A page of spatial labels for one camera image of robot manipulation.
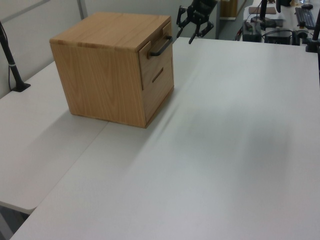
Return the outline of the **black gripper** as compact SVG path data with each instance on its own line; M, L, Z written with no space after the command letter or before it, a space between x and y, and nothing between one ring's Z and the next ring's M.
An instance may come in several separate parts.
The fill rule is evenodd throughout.
M191 44L195 37L203 38L214 28L214 24L209 21L209 18L217 3L217 0L193 0L188 8L180 5L176 18L176 25L179 28L176 37L180 37L184 27L188 24L189 19L192 23L196 24L196 28L188 43ZM182 21L181 17L186 12L187 17ZM200 30L201 24L204 23L207 23L206 27L203 30Z

